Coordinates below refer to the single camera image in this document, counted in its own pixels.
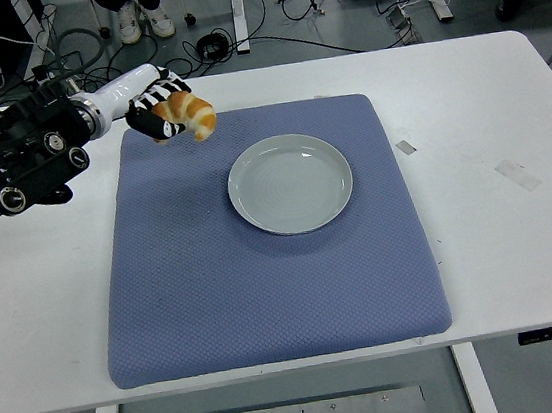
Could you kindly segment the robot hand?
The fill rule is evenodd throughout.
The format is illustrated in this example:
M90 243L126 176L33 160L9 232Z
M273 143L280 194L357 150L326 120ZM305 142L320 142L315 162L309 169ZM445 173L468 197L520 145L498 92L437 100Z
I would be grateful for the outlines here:
M81 93L82 116L92 140L105 135L117 119L162 143L185 131L205 140L210 133L198 127L184 110L174 109L174 92L184 95L190 87L173 71L144 64L104 85L95 93Z

